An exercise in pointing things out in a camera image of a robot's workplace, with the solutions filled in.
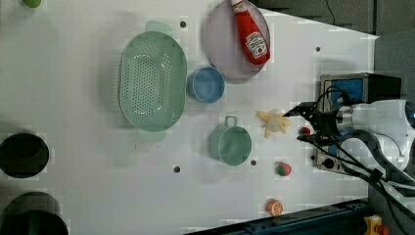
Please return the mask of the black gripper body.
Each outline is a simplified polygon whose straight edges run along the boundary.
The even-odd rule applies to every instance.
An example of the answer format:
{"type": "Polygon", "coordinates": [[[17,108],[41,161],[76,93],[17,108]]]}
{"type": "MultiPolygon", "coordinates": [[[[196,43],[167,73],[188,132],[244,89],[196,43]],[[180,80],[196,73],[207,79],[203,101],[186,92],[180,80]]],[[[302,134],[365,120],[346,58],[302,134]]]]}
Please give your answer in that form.
{"type": "Polygon", "coordinates": [[[314,112],[309,121],[315,133],[312,143],[319,146],[330,146],[337,141],[340,132],[337,128],[336,112],[314,112]]]}

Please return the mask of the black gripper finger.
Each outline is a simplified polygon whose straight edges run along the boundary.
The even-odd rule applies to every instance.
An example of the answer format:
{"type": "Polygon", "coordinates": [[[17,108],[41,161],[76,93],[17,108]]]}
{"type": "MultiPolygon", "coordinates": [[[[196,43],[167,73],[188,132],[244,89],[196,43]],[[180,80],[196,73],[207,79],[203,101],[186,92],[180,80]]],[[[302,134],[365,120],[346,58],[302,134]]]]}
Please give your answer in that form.
{"type": "Polygon", "coordinates": [[[299,135],[297,137],[297,139],[299,141],[310,143],[310,144],[313,144],[313,143],[319,144],[322,141],[321,137],[319,135],[316,135],[316,134],[299,135]]]}
{"type": "Polygon", "coordinates": [[[316,112],[316,102],[301,102],[284,114],[284,117],[310,117],[316,112]]]}

